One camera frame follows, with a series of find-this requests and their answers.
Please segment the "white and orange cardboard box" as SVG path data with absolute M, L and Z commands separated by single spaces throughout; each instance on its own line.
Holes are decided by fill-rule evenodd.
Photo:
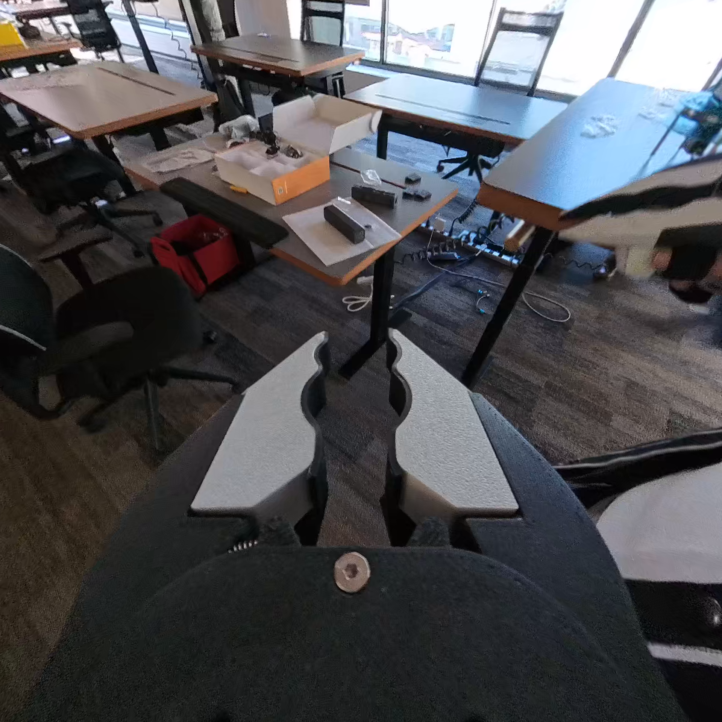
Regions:
M 272 131 L 278 151 L 282 144 L 288 144 L 291 148 L 286 153 L 292 158 L 300 156 L 300 149 L 307 149 L 323 159 L 271 182 L 263 178 L 258 178 L 257 184 L 247 182 L 244 188 L 249 194 L 278 206 L 328 182 L 330 156 L 372 136 L 378 129 L 381 114 L 380 110 L 364 104 L 329 95 L 307 95 L 276 106 Z M 257 141 L 268 146 L 268 155 L 276 154 L 271 153 L 270 143 Z

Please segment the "black office chair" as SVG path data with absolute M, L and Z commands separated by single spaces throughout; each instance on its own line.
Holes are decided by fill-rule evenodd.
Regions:
M 115 200 L 106 193 L 109 185 L 120 185 L 126 198 L 136 193 L 122 167 L 82 141 L 59 144 L 21 166 L 13 153 L 24 149 L 38 151 L 36 136 L 44 133 L 39 123 L 18 125 L 1 109 L 2 162 L 16 184 L 42 214 L 61 208 L 81 209 L 80 215 L 60 224 L 59 233 L 82 224 L 88 228 L 103 226 L 130 243 L 136 257 L 143 256 L 140 243 L 117 228 L 113 219 L 145 215 L 151 217 L 157 227 L 162 225 L 162 220 L 155 211 L 116 208 Z
M 463 171 L 468 171 L 469 176 L 476 176 L 477 180 L 483 182 L 483 172 L 491 170 L 500 159 L 505 149 L 505 143 L 499 140 L 481 138 L 469 144 L 466 154 L 460 158 L 442 158 L 437 164 L 437 172 L 444 171 L 446 165 L 455 165 L 456 169 L 451 170 L 442 176 L 449 179 Z
M 301 1 L 300 40 L 341 47 L 345 9 L 344 1 Z
M 83 46 L 93 50 L 98 58 L 103 53 L 116 52 L 120 62 L 124 63 L 121 41 L 106 13 L 103 2 L 66 1 L 66 4 Z
M 57 309 L 49 285 L 2 246 L 2 395 L 39 420 L 56 420 L 80 399 L 97 399 L 77 424 L 102 429 L 104 413 L 142 389 L 149 435 L 159 449 L 158 389 L 171 379 L 241 384 L 226 375 L 170 363 L 203 348 L 203 322 L 191 291 L 168 268 L 131 269 L 92 284 Z

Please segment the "silver foil bag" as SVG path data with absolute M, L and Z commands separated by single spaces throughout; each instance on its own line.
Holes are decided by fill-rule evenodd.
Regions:
M 152 173 L 175 173 L 188 167 L 196 167 L 214 160 L 214 153 L 202 147 L 192 146 L 184 149 L 171 149 L 171 153 L 161 153 L 140 161 L 140 166 Z

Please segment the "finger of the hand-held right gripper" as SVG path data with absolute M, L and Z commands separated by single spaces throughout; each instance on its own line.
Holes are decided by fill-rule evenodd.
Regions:
M 719 250 L 721 198 L 707 196 L 667 209 L 648 207 L 627 214 L 598 216 L 562 230 L 559 235 L 569 242 L 605 248 L 704 246 Z
M 721 160 L 694 159 L 627 184 L 560 215 L 561 220 L 591 220 L 632 212 L 673 209 L 720 195 Z

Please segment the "crumpled grey plastic bag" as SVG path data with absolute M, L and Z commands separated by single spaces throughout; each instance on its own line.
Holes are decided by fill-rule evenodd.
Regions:
M 256 138 L 260 125 L 252 115 L 241 115 L 231 121 L 222 123 L 218 127 L 218 134 L 227 145 L 243 144 Z

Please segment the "black mesh-back chair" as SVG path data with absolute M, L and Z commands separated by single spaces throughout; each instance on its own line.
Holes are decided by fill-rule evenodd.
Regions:
M 562 10 L 500 8 L 474 86 L 533 97 L 563 17 Z

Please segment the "long black wrist rest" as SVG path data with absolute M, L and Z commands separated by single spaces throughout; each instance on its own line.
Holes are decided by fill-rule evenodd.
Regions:
M 188 216 L 199 214 L 216 221 L 239 239 L 266 250 L 290 234 L 283 225 L 184 178 L 166 181 L 159 191 L 179 203 Z

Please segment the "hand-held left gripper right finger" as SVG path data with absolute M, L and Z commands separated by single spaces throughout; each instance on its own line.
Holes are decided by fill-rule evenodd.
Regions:
M 399 415 L 388 447 L 383 512 L 404 546 L 430 518 L 512 519 L 519 502 L 472 393 L 400 330 L 388 332 L 389 402 Z

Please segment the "white foam tray insert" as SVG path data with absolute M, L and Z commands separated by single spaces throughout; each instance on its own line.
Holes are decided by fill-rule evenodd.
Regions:
M 323 159 L 307 149 L 300 149 L 300 156 L 292 158 L 286 153 L 289 148 L 290 145 L 282 144 L 276 154 L 268 155 L 264 142 L 251 140 L 216 152 L 214 161 L 223 181 L 245 187 L 247 182 L 257 184 L 258 178 L 271 182 Z

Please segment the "black rectangular block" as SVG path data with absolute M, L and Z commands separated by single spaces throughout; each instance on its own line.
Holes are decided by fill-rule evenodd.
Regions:
M 351 244 L 357 245 L 366 240 L 366 226 L 341 207 L 332 203 L 324 206 L 323 218 Z
M 395 209 L 398 203 L 398 196 L 395 192 L 386 191 L 372 185 L 353 185 L 351 197 L 361 204 L 378 206 L 384 209 Z

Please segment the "white paper sheet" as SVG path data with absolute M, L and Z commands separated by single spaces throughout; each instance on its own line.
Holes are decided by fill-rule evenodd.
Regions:
M 326 221 L 323 210 L 330 205 L 338 207 L 365 230 L 364 240 L 353 243 Z M 356 258 L 402 238 L 400 232 L 371 209 L 350 197 L 336 197 L 321 205 L 286 214 L 282 220 L 324 266 Z

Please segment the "white power strip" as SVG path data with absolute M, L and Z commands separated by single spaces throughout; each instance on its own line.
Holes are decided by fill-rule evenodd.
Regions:
M 492 222 L 490 233 L 487 233 L 486 227 L 479 227 L 476 230 L 462 229 L 454 233 L 446 230 L 441 232 L 433 227 L 431 221 L 422 223 L 417 231 L 431 239 L 429 252 L 431 258 L 441 260 L 447 256 L 461 258 L 477 255 L 502 266 L 517 268 L 524 252 L 508 248 L 507 239 L 523 228 L 523 221 L 501 216 L 499 220 Z

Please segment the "red storage bag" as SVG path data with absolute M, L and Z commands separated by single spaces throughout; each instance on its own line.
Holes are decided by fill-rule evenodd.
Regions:
M 150 251 L 155 262 L 178 275 L 197 300 L 243 267 L 230 230 L 200 214 L 152 237 Z

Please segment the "person's right hand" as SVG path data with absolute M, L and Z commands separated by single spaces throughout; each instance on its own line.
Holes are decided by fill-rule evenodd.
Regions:
M 704 279 L 672 278 L 666 273 L 671 262 L 672 251 L 662 250 L 655 254 L 652 264 L 657 275 L 668 279 L 668 288 L 673 296 L 689 305 L 706 305 L 716 294 L 713 290 L 713 280 L 717 280 L 716 276 L 710 272 Z

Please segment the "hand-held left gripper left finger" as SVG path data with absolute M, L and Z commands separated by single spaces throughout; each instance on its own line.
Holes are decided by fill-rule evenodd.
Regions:
M 194 500 L 194 516 L 281 518 L 316 545 L 328 499 L 323 436 L 329 334 L 321 331 L 249 386 Z

